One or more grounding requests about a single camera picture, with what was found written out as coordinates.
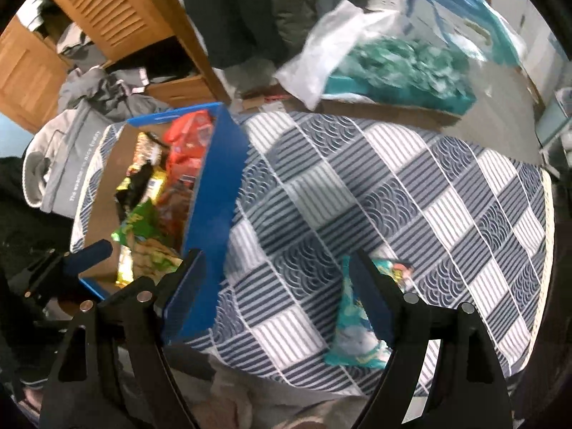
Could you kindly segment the wooden louvered wardrobe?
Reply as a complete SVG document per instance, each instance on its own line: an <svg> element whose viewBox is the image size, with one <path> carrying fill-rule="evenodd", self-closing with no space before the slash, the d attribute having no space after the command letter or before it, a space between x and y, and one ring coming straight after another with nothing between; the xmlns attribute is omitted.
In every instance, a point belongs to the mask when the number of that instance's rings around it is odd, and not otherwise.
<svg viewBox="0 0 572 429"><path fill-rule="evenodd" d="M71 64L19 22L15 14L24 1L1 0L1 112L35 133L56 114L58 91ZM173 107L230 101L178 0L54 2L102 50L109 64L176 38L197 75L151 86L155 98Z"/></svg>

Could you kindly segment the blue white patterned cloth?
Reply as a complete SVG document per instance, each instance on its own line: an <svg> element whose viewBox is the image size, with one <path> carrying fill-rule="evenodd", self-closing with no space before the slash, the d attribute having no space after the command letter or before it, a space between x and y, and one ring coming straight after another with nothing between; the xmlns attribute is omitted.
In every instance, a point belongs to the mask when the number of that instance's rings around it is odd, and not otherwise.
<svg viewBox="0 0 572 429"><path fill-rule="evenodd" d="M413 268L426 303L473 304L502 373L530 360L554 254L542 168L436 132L303 112L231 116L248 138L214 324L182 343L296 388L369 394L379 373L330 366L342 257Z"/></svg>

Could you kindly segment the large orange snack bag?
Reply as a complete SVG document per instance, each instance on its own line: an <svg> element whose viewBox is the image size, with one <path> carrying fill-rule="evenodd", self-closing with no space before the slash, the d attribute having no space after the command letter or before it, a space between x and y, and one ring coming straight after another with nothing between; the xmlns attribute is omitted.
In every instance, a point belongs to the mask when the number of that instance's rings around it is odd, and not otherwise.
<svg viewBox="0 0 572 429"><path fill-rule="evenodd" d="M157 199L155 207L159 229L173 250L182 248L193 195L191 182L177 181L170 184Z"/></svg>

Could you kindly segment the blue cardboard box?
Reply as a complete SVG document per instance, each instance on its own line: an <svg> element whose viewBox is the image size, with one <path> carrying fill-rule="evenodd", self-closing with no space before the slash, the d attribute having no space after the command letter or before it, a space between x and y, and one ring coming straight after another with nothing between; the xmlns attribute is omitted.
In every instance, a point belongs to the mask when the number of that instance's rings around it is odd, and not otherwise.
<svg viewBox="0 0 572 429"><path fill-rule="evenodd" d="M163 133L173 120L200 109L208 112L214 131L185 223L182 250L203 251L206 274L189 308L178 309L167 318L170 342L187 341L202 334L213 326L216 317L229 233L249 145L226 105L193 105L109 126L89 165L85 194L75 219L73 248L109 239L119 226L115 189L133 162L138 135L143 131Z"/></svg>

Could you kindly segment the black snack packet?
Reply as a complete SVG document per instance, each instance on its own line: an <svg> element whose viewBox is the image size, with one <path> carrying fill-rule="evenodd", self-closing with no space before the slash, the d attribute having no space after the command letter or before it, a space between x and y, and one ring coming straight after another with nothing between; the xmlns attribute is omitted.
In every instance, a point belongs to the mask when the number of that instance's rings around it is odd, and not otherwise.
<svg viewBox="0 0 572 429"><path fill-rule="evenodd" d="M120 223L142 200L153 172L153 165L146 162L138 171L127 176L115 189L114 203Z"/></svg>

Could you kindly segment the small red snack bag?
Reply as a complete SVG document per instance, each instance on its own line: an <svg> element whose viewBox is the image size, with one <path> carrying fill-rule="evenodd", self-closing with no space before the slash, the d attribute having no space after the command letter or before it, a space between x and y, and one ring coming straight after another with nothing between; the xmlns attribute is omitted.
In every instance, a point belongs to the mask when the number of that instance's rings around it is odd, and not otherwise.
<svg viewBox="0 0 572 429"><path fill-rule="evenodd" d="M163 141L170 147L166 161L170 180L197 177L213 131L214 125L206 109L189 112L171 123L163 135Z"/></svg>

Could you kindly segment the green peanut snack bag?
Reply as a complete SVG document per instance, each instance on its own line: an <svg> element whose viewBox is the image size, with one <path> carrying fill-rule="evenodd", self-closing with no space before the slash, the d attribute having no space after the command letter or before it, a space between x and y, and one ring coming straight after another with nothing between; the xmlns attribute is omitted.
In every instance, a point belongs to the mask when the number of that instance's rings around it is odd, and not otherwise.
<svg viewBox="0 0 572 429"><path fill-rule="evenodd" d="M159 229L159 213L153 201L140 202L110 235L129 250L133 279L146 276L156 284L175 272L182 263L180 255Z"/></svg>

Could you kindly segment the teal snack packet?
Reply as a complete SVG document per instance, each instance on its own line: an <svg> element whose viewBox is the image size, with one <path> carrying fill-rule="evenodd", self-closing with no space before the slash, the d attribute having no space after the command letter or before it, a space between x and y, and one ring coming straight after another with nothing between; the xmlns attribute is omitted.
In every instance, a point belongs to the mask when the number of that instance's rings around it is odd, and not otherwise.
<svg viewBox="0 0 572 429"><path fill-rule="evenodd" d="M353 289L349 275L350 257L342 257L342 295L337 309L335 336L324 361L330 366L384 369L392 350L378 340L365 308Z"/></svg>

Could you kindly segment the white plastic bag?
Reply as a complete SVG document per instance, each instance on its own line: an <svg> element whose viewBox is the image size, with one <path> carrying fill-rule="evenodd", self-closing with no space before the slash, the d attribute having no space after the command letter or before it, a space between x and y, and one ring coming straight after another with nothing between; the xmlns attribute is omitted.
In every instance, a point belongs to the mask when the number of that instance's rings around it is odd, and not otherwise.
<svg viewBox="0 0 572 429"><path fill-rule="evenodd" d="M354 46L370 34L391 32L398 19L398 10L367 13L342 0L316 22L301 52L279 68L274 79L307 109L316 109L330 75Z"/></svg>

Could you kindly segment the long gold snack pack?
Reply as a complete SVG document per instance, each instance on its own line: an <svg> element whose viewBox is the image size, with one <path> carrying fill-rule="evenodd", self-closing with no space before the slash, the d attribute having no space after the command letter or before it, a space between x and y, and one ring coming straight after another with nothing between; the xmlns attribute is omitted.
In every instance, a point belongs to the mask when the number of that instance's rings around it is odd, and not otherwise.
<svg viewBox="0 0 572 429"><path fill-rule="evenodd" d="M162 168L153 167L154 172L149 182L147 184L146 192L143 195L143 198L140 202L144 202L146 199L151 199L153 204L157 198L159 197L161 191L163 190L165 181L166 181L166 172L163 171ZM117 272L117 284L120 285L127 285L133 282L133 274L131 272L131 256L129 250L126 247L120 246L120 255L119 255L119 265L118 265L118 272Z"/></svg>

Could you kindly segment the blue clear plastic bag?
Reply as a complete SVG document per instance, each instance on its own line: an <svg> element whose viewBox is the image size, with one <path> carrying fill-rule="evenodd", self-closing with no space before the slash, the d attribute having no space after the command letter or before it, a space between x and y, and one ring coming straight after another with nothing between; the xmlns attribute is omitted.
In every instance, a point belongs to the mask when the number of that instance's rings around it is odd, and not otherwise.
<svg viewBox="0 0 572 429"><path fill-rule="evenodd" d="M526 44L486 0L406 0L404 9L412 24L469 58L522 64Z"/></svg>

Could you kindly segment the teal tray of packets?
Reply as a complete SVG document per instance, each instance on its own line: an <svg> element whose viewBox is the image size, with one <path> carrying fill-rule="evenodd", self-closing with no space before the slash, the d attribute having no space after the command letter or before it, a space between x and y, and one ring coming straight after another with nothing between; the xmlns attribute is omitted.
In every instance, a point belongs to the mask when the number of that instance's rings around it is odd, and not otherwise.
<svg viewBox="0 0 572 429"><path fill-rule="evenodd" d="M453 115L465 114L476 102L462 52L397 37L355 45L329 76L324 92Z"/></svg>

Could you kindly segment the grey clothes pile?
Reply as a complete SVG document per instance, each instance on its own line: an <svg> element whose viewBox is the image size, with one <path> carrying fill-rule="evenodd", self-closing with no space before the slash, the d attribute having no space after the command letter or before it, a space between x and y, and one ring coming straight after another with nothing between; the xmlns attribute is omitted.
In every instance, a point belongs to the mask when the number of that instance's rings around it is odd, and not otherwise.
<svg viewBox="0 0 572 429"><path fill-rule="evenodd" d="M27 204L73 218L90 162L109 126L170 106L146 94L146 69L107 72L73 68L63 82L57 115L32 138L22 165Z"/></svg>

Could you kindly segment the dark hanging jacket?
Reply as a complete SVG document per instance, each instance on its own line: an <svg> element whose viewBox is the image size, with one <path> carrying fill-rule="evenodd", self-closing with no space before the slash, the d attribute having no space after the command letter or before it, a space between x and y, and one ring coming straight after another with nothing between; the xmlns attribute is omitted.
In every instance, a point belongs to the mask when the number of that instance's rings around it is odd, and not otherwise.
<svg viewBox="0 0 572 429"><path fill-rule="evenodd" d="M226 69L261 56L279 66L288 49L279 35L271 0L183 0L203 37L210 65Z"/></svg>

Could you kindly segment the olive hanging coat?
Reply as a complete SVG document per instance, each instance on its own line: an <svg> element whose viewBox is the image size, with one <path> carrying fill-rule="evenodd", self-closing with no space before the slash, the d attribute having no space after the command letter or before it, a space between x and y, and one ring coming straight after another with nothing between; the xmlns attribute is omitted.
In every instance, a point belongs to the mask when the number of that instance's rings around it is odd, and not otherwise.
<svg viewBox="0 0 572 429"><path fill-rule="evenodd" d="M294 57L305 45L309 31L316 23L314 0L271 0L276 27Z"/></svg>

